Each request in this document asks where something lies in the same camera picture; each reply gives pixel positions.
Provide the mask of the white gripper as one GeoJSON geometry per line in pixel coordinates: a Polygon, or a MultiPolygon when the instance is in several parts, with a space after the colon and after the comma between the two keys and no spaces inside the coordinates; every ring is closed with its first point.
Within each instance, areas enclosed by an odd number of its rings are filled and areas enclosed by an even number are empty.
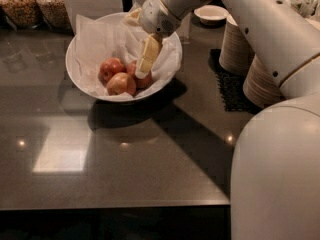
{"type": "Polygon", "coordinates": [[[142,42],[141,54],[136,64],[135,76],[138,79],[144,79],[150,73],[161,52],[161,35],[172,35],[180,27],[181,20],[169,11],[162,0],[146,0],[141,9],[136,8],[130,11],[123,18],[123,23],[132,27],[141,25],[150,34],[142,42]]]}

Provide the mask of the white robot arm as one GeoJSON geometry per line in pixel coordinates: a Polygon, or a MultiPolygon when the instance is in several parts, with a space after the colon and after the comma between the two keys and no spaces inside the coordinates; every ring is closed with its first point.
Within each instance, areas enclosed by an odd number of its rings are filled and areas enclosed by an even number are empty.
{"type": "MultiPolygon", "coordinates": [[[[210,0],[146,0],[125,21],[149,35],[145,77],[160,40],[210,0]]],[[[232,240],[320,240],[320,31],[281,0],[222,0],[255,52],[243,91],[261,106],[231,169],[232,240]]]]}

